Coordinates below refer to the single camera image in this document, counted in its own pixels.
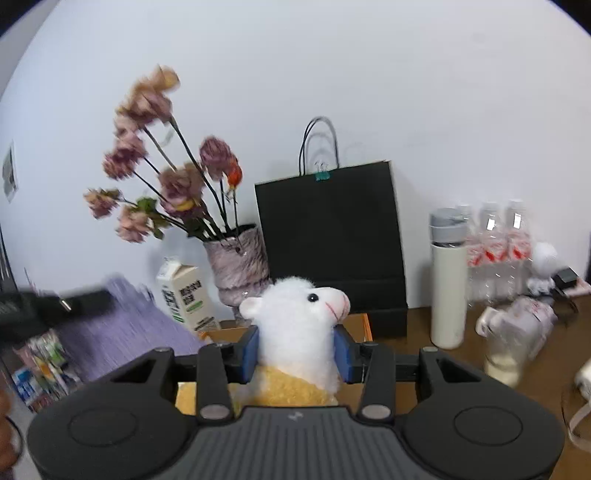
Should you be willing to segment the person's hand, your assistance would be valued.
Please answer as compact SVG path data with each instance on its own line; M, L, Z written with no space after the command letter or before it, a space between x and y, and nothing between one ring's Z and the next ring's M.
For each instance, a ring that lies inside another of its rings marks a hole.
M2 390L0 395L0 470L9 470L19 458L18 449L13 443L13 426L8 418L11 411L9 395Z

